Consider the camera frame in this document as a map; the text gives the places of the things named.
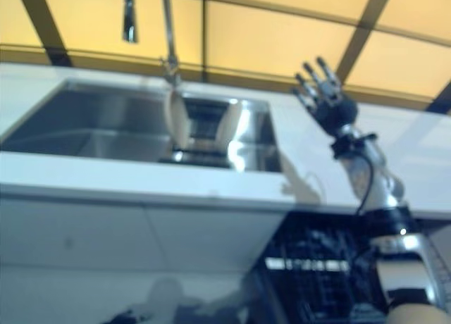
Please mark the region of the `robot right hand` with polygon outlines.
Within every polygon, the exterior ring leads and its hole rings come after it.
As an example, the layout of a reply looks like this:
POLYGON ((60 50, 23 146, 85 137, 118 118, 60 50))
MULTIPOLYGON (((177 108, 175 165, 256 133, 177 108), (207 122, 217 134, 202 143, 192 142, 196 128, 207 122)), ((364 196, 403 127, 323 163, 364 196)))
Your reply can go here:
POLYGON ((357 103, 346 95, 340 79, 322 57, 317 57, 316 63, 323 75, 319 75, 310 63, 304 62, 302 67, 312 82, 296 73, 298 85, 291 92, 326 134, 339 138, 354 125, 357 103))

